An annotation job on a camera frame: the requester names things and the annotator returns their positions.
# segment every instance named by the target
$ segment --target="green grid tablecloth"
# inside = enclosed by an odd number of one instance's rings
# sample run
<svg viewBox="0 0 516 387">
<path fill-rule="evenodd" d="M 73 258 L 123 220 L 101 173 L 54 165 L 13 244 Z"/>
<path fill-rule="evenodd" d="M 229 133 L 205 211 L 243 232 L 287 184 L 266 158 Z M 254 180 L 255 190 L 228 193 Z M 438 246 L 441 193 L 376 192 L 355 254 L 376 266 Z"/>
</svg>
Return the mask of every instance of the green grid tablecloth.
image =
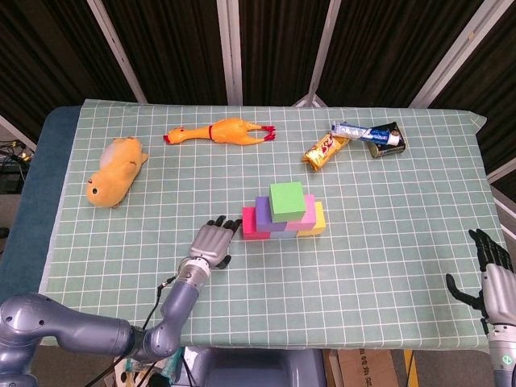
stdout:
<svg viewBox="0 0 516 387">
<path fill-rule="evenodd" d="M 276 125 L 277 138 L 247 147 L 164 144 L 171 127 L 227 117 Z M 374 160 L 355 141 L 312 172 L 304 151 L 345 119 L 366 127 L 397 121 L 408 148 Z M 444 282 L 452 273 L 465 291 L 480 287 L 469 228 L 503 240 L 475 137 L 484 122 L 456 110 L 86 101 L 41 291 L 77 310 L 142 324 L 156 284 L 175 272 L 203 223 L 238 217 L 273 182 L 301 181 L 322 201 L 327 230 L 302 239 L 237 235 L 231 265 L 212 274 L 183 344 L 485 348 L 480 314 L 452 299 Z M 111 140 L 129 135 L 149 161 L 120 207 L 93 208 L 84 183 Z"/>
</svg>

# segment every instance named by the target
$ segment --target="purple foam block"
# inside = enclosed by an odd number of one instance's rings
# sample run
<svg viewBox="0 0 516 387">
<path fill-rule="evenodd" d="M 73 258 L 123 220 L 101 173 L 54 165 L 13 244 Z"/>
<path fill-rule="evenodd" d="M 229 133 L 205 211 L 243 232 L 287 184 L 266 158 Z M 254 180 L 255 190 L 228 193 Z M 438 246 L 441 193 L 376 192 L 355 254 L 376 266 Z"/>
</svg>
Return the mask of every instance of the purple foam block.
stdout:
<svg viewBox="0 0 516 387">
<path fill-rule="evenodd" d="M 296 238 L 297 236 L 297 231 L 273 231 L 271 232 L 270 239 L 289 239 Z"/>
<path fill-rule="evenodd" d="M 287 222 L 274 223 L 271 216 L 271 204 L 268 196 L 256 197 L 256 231 L 272 232 L 284 231 Z"/>
</svg>

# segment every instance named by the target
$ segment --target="plush toy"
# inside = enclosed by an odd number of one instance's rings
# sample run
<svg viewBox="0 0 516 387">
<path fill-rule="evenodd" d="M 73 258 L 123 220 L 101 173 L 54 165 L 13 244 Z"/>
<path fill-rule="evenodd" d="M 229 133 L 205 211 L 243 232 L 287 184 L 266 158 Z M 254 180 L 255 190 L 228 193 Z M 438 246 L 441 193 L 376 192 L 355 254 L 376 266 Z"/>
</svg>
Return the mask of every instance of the plush toy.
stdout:
<svg viewBox="0 0 516 387">
<path fill-rule="evenodd" d="M 268 135 L 263 139 L 257 139 L 248 135 L 248 131 L 259 129 L 268 131 Z M 242 119 L 223 119 L 208 127 L 199 127 L 189 131 L 184 127 L 177 127 L 169 131 L 163 138 L 167 144 L 179 144 L 186 139 L 212 139 L 215 143 L 251 145 L 275 139 L 276 134 L 274 130 L 275 127 L 256 125 Z"/>
<path fill-rule="evenodd" d="M 100 169 L 86 184 L 86 197 L 95 206 L 117 206 L 147 159 L 136 138 L 113 140 L 100 158 Z"/>
</svg>

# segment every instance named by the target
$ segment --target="robot finger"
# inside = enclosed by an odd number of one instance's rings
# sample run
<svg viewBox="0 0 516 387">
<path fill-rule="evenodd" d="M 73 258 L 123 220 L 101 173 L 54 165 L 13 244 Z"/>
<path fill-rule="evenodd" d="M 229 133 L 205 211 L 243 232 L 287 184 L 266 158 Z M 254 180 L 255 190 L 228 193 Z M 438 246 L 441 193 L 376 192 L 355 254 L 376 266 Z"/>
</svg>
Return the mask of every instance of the robot finger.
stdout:
<svg viewBox="0 0 516 387">
<path fill-rule="evenodd" d="M 455 283 L 455 278 L 450 273 L 446 274 L 446 286 L 450 291 L 451 295 L 457 301 L 463 302 L 466 305 L 473 306 L 475 303 L 475 298 L 467 293 L 461 292 L 457 289 L 457 285 Z"/>
<path fill-rule="evenodd" d="M 514 268 L 513 268 L 513 261 L 510 259 L 507 260 L 507 269 L 509 269 L 511 272 L 514 273 Z"/>
<path fill-rule="evenodd" d="M 229 265 L 230 262 L 231 262 L 231 256 L 225 256 L 223 261 L 217 265 L 217 268 L 224 269 Z"/>
<path fill-rule="evenodd" d="M 487 250 L 486 255 L 488 256 L 488 261 L 512 271 L 512 263 L 510 261 L 509 253 L 482 230 L 479 229 L 476 230 L 476 232 L 481 235 L 481 242 Z"/>
<path fill-rule="evenodd" d="M 497 264 L 498 266 L 501 266 L 501 261 L 497 255 L 497 249 L 493 245 L 493 241 L 489 238 L 489 235 L 485 234 L 481 229 L 476 229 L 476 234 L 479 239 L 479 242 L 476 244 L 479 249 L 479 253 L 481 250 L 481 254 L 485 256 L 488 264 Z"/>
<path fill-rule="evenodd" d="M 476 257 L 478 258 L 478 263 L 481 266 L 481 271 L 485 271 L 485 266 L 489 263 L 485 251 L 482 247 L 482 243 L 480 241 L 480 236 L 473 230 L 469 230 L 469 236 L 475 241 L 476 247 Z"/>
<path fill-rule="evenodd" d="M 217 222 L 215 222 L 215 226 L 217 227 L 221 227 L 222 224 L 224 223 L 224 219 L 226 217 L 224 215 L 220 215 L 218 218 L 217 218 Z"/>
<path fill-rule="evenodd" d="M 242 219 L 236 219 L 233 223 L 233 227 L 231 229 L 233 230 L 233 234 L 236 233 L 236 231 L 239 229 L 240 225 L 242 224 Z"/>
<path fill-rule="evenodd" d="M 228 220 L 227 222 L 224 223 L 224 228 L 227 228 L 227 229 L 231 229 L 231 227 L 233 226 L 233 221 L 232 220 Z"/>
</svg>

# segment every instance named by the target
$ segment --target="foam block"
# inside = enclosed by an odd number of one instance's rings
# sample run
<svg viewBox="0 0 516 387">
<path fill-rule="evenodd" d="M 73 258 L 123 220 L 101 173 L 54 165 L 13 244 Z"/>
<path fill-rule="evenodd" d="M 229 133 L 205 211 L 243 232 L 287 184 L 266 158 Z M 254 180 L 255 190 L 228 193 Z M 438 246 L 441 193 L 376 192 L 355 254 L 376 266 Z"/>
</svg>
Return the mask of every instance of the foam block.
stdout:
<svg viewBox="0 0 516 387">
<path fill-rule="evenodd" d="M 287 222 L 273 222 L 273 218 L 271 216 L 271 206 L 268 197 L 256 197 L 256 230 L 258 232 L 285 231 L 286 227 Z"/>
<path fill-rule="evenodd" d="M 273 232 L 271 232 L 271 239 L 295 238 L 296 236 L 298 236 L 297 231 L 273 231 Z"/>
<path fill-rule="evenodd" d="M 299 181 L 271 184 L 270 202 L 275 223 L 301 220 L 305 215 L 305 195 Z"/>
<path fill-rule="evenodd" d="M 314 228 L 309 231 L 298 231 L 298 236 L 319 235 L 326 229 L 326 219 L 324 218 L 324 209 L 321 202 L 315 202 L 315 214 L 317 222 Z"/>
<path fill-rule="evenodd" d="M 309 231 L 314 228 L 317 222 L 315 214 L 315 196 L 305 195 L 306 212 L 301 220 L 287 222 L 285 231 Z"/>
<path fill-rule="evenodd" d="M 244 207 L 242 209 L 242 235 L 245 240 L 269 239 L 270 232 L 256 231 L 256 209 L 255 207 Z"/>
</svg>

